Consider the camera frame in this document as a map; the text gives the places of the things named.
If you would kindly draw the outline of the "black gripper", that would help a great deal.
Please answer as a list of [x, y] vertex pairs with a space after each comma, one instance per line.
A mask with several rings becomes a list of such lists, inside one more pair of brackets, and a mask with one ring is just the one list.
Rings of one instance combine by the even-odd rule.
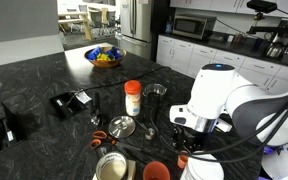
[[175, 125], [173, 128], [172, 146], [177, 150], [194, 152], [201, 149], [200, 133], [186, 127]]

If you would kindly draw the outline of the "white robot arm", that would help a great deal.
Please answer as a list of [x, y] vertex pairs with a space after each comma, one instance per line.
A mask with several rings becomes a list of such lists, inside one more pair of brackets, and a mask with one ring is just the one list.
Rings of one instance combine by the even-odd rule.
[[263, 157], [270, 178], [288, 178], [288, 91], [271, 94], [248, 81], [227, 64], [203, 66], [191, 89], [191, 98], [170, 108], [170, 121], [200, 133], [209, 133], [222, 113], [228, 114], [243, 141], [282, 150]]

